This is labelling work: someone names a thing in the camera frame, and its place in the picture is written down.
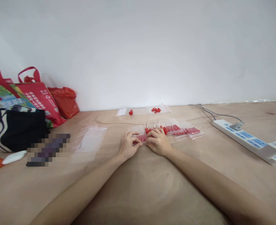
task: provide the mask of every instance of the black and white striped bag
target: black and white striped bag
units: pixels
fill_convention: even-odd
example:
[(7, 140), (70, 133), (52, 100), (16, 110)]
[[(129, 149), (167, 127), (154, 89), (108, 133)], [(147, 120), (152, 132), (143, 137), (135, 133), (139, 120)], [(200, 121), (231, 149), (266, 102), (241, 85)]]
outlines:
[(19, 112), (0, 109), (0, 151), (18, 152), (39, 143), (45, 134), (49, 134), (45, 121), (45, 112)]

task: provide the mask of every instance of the plug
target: plug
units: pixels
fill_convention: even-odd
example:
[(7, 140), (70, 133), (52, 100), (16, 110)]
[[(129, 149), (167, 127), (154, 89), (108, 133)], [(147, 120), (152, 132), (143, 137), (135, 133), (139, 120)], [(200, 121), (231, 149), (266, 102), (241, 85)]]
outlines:
[(230, 128), (233, 130), (239, 131), (241, 130), (242, 125), (244, 125), (244, 122), (238, 122), (236, 124), (230, 125)]

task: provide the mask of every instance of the plastic sheet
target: plastic sheet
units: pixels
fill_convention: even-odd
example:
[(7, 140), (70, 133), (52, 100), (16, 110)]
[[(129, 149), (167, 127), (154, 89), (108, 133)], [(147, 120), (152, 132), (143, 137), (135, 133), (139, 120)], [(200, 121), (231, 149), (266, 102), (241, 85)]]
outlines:
[(155, 112), (152, 112), (151, 110), (155, 108), (160, 108), (160, 113), (169, 113), (171, 112), (171, 109), (168, 105), (164, 105), (161, 103), (158, 106), (151, 106), (151, 107), (141, 107), (141, 108), (123, 108), (118, 110), (116, 116), (129, 116), (129, 112), (132, 110), (133, 111), (133, 116), (135, 115), (146, 115), (146, 114), (155, 114)]
[(91, 162), (100, 149), (107, 127), (91, 125), (81, 129), (71, 149), (71, 163)]

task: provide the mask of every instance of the wooden table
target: wooden table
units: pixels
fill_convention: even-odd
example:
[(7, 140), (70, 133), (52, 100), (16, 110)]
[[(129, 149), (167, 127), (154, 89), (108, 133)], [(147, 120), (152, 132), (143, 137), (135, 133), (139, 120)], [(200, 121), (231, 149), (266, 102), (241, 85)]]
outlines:
[[(243, 129), (265, 142), (276, 141), (276, 102), (206, 105), (242, 118)], [(0, 169), (0, 225), (30, 221), (76, 179), (118, 152), (121, 136), (142, 120), (183, 118), (206, 135), (196, 140), (169, 140), (268, 204), (276, 212), (276, 166), (271, 166), (211, 125), (198, 107), (171, 107), (160, 115), (115, 116), (117, 110), (80, 112), (52, 133), (70, 133), (71, 146), (84, 126), (108, 127), (94, 162), (26, 167), (26, 158)], [(218, 117), (236, 122), (234, 118)], [(227, 219), (163, 156), (146, 146), (120, 166), (74, 224), (227, 224)]]

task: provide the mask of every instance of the white object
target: white object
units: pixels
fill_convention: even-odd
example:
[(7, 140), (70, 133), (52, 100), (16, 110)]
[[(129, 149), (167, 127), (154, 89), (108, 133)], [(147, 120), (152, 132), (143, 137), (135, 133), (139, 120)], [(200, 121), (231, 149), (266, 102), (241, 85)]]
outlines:
[(226, 120), (214, 120), (212, 125), (269, 164), (276, 165), (276, 142), (267, 144), (244, 130), (235, 131)]
[(9, 163), (15, 162), (17, 160), (20, 160), (20, 159), (22, 159), (26, 155), (26, 153), (27, 153), (26, 150), (13, 153), (13, 154), (7, 156), (4, 159), (3, 162), (2, 162), (2, 164), (5, 165), (5, 164), (9, 164)]
[(126, 108), (118, 110), (116, 116), (125, 116)]

